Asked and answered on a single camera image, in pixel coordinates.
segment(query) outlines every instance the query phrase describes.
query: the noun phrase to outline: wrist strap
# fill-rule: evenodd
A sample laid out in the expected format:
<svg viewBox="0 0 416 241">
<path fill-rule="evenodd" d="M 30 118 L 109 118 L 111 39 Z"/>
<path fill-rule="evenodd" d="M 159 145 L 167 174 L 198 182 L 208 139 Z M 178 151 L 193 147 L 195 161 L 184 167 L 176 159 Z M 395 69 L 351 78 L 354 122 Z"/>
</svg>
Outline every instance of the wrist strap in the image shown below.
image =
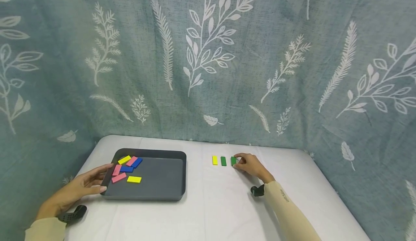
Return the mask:
<svg viewBox="0 0 416 241">
<path fill-rule="evenodd" d="M 86 212 L 87 206 L 79 205 L 73 213 L 62 213 L 58 216 L 58 219 L 64 223 L 73 224 L 82 219 Z"/>
</svg>

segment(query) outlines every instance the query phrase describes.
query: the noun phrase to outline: yellow block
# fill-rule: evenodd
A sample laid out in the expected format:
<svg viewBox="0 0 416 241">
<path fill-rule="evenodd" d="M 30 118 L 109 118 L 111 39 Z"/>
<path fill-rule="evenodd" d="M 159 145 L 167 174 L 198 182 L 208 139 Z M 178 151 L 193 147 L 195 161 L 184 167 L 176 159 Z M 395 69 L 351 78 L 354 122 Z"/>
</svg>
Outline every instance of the yellow block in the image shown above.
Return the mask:
<svg viewBox="0 0 416 241">
<path fill-rule="evenodd" d="M 213 165 L 218 165 L 218 159 L 217 159 L 217 157 L 216 157 L 216 156 L 213 156 L 213 157 L 212 157 L 212 164 L 213 164 Z"/>
<path fill-rule="evenodd" d="M 131 159 L 131 157 L 128 155 L 128 156 L 124 157 L 123 159 L 118 160 L 118 164 L 120 164 L 120 165 L 125 164 L 130 159 Z"/>
<path fill-rule="evenodd" d="M 140 183 L 142 181 L 141 177 L 136 177 L 136 176 L 129 176 L 127 178 L 127 182 L 128 183 Z"/>
</svg>

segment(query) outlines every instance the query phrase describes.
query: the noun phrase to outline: beige sleeve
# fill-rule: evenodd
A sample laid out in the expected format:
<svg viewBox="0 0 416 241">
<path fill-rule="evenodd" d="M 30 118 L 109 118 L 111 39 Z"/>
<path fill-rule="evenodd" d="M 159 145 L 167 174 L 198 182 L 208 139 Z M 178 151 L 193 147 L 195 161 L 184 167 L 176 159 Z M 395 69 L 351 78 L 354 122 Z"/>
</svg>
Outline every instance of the beige sleeve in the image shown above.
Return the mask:
<svg viewBox="0 0 416 241">
<path fill-rule="evenodd" d="M 321 241 L 308 219 L 279 183 L 272 181 L 265 184 L 264 190 L 266 200 L 276 213 L 287 241 Z"/>
<path fill-rule="evenodd" d="M 25 241 L 63 241 L 66 223 L 58 218 L 39 219 L 26 230 Z"/>
</svg>

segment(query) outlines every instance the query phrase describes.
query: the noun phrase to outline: wooden block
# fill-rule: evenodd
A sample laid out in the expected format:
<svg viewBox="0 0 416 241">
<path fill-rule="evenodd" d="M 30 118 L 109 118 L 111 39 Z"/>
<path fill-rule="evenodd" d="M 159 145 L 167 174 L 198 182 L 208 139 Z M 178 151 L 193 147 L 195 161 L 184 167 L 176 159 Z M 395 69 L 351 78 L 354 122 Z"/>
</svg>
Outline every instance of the wooden block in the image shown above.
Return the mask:
<svg viewBox="0 0 416 241">
<path fill-rule="evenodd" d="M 127 163 L 126 163 L 126 165 L 127 166 L 131 166 L 135 161 L 137 160 L 137 157 L 136 156 L 133 156 Z"/>
<path fill-rule="evenodd" d="M 116 167 L 113 170 L 113 176 L 117 176 L 120 174 L 121 165 L 116 165 Z"/>
<path fill-rule="evenodd" d="M 136 168 L 141 162 L 143 161 L 142 158 L 137 158 L 136 161 L 133 162 L 131 165 L 133 168 Z"/>
<path fill-rule="evenodd" d="M 227 161 L 225 160 L 224 156 L 221 156 L 221 165 L 222 166 L 227 166 Z"/>
<path fill-rule="evenodd" d="M 120 172 L 133 172 L 134 168 L 126 165 L 122 165 Z"/>
<path fill-rule="evenodd" d="M 126 178 L 126 177 L 127 177 L 127 175 L 126 175 L 126 173 L 124 172 L 124 173 L 119 174 L 119 175 L 117 175 L 117 176 L 115 176 L 115 177 L 112 177 L 112 178 L 111 178 L 111 181 L 112 181 L 113 183 L 116 183 L 117 181 L 123 180 L 123 179 L 124 179 L 124 178 Z"/>
<path fill-rule="evenodd" d="M 120 160 L 118 160 L 118 164 L 122 165 L 125 164 L 126 162 L 128 162 L 131 159 L 131 157 L 128 155 Z"/>
<path fill-rule="evenodd" d="M 213 165 L 218 165 L 218 159 L 215 155 L 212 157 L 212 164 Z"/>
<path fill-rule="evenodd" d="M 237 163 L 237 159 L 234 156 L 232 156 L 231 157 L 231 166 L 235 165 L 236 163 Z"/>
<path fill-rule="evenodd" d="M 136 176 L 129 176 L 127 178 L 127 182 L 128 183 L 140 183 L 142 181 L 141 177 L 136 177 Z"/>
</svg>

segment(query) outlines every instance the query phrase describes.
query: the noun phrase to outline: white table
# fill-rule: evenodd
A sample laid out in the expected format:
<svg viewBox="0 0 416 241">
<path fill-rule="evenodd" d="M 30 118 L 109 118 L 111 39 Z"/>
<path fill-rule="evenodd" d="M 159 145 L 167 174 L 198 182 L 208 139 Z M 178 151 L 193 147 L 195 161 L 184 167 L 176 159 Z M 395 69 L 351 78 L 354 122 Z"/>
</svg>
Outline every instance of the white table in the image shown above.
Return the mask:
<svg viewBox="0 0 416 241">
<path fill-rule="evenodd" d="M 81 200 L 88 211 L 67 228 L 66 241 L 283 241 L 278 221 L 263 198 L 250 194 L 260 183 L 211 157 L 253 153 L 265 164 L 322 241 L 369 241 L 312 159 L 300 150 L 109 135 L 80 173 L 111 162 L 121 148 L 178 150 L 187 155 L 186 192 L 179 202 Z"/>
</svg>

